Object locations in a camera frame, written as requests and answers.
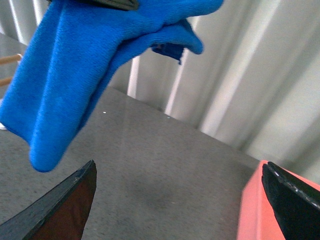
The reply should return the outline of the right gripper black finger holding towel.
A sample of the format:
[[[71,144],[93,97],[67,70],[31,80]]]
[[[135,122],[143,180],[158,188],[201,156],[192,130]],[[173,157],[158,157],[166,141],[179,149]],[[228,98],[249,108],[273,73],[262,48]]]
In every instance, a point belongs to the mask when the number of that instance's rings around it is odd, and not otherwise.
[[[139,9],[138,0],[61,0],[61,2],[77,9],[98,8],[119,11],[136,11]]]

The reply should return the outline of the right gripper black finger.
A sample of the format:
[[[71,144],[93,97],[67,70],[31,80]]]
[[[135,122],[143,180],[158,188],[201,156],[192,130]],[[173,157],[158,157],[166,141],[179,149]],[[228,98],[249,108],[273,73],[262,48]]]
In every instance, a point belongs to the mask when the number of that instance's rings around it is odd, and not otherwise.
[[[97,187],[88,161],[33,204],[0,226],[2,240],[80,240]]]
[[[286,240],[320,238],[320,191],[269,161],[262,166],[262,185]]]

